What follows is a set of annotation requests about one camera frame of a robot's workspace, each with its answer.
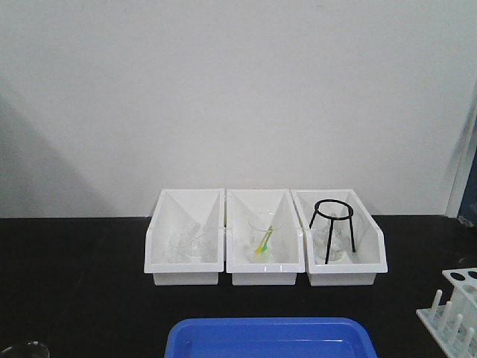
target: blue object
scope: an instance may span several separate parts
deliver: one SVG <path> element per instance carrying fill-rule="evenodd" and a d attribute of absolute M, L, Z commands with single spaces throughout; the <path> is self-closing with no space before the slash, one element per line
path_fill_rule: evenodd
<path fill-rule="evenodd" d="M 348 318 L 196 318 L 169 333 L 165 358 L 377 358 Z"/>

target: glass beaker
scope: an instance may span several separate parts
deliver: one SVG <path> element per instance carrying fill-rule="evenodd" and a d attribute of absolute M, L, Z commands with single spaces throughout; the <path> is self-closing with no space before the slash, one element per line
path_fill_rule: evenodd
<path fill-rule="evenodd" d="M 41 342 L 27 341 L 12 345 L 0 352 L 0 358 L 49 358 L 48 347 Z"/>
<path fill-rule="evenodd" d="M 277 261 L 277 232 L 283 222 L 277 220 L 275 213 L 262 211 L 248 220 L 250 244 L 246 246 L 247 257 L 251 263 L 274 263 Z"/>

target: white test tube rack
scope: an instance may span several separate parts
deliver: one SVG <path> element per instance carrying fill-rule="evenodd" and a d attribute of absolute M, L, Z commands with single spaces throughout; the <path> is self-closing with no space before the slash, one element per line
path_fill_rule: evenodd
<path fill-rule="evenodd" d="M 454 286 L 452 297 L 439 305 L 442 290 L 438 289 L 431 308 L 416 314 L 449 358 L 476 358 L 477 341 L 477 268 L 442 271 Z"/>

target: white plastic tray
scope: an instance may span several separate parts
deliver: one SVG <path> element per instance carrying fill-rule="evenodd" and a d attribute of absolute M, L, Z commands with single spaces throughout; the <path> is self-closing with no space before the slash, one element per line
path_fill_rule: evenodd
<path fill-rule="evenodd" d="M 305 233 L 306 271 L 312 286 L 354 286 L 372 285 L 376 273 L 388 271 L 386 263 L 384 235 L 361 200 L 352 189 L 340 190 L 296 190 L 291 191 L 300 223 Z M 354 210 L 353 231 L 356 252 L 351 248 L 336 261 L 325 260 L 317 255 L 313 235 L 323 234 L 329 223 L 316 215 L 313 230 L 309 223 L 315 211 L 315 203 L 323 199 L 336 199 L 348 203 Z M 349 230 L 348 221 L 335 222 L 343 231 Z"/>
<path fill-rule="evenodd" d="M 225 189 L 163 189 L 146 233 L 156 285 L 213 285 L 224 270 Z"/>
<path fill-rule="evenodd" d="M 263 236 L 254 231 L 257 222 L 274 227 L 269 256 L 254 256 L 256 239 Z M 294 285 L 304 271 L 303 232 L 289 190 L 227 189 L 227 272 L 233 285 Z"/>

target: tripod leg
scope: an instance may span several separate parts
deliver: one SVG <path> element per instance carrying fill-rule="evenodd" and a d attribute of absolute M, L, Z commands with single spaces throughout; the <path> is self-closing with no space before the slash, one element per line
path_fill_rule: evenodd
<path fill-rule="evenodd" d="M 353 249 L 353 252 L 356 252 L 355 234 L 353 232 L 353 222 L 351 221 L 351 217 L 350 217 L 350 232 L 351 232 L 351 248 Z"/>
<path fill-rule="evenodd" d="M 328 245 L 326 246 L 325 265 L 328 263 L 328 259 L 329 259 L 329 249 L 331 248 L 331 236 L 333 234 L 333 224 L 334 223 L 335 223 L 335 220 L 331 220 L 331 223 L 329 224 Z"/>

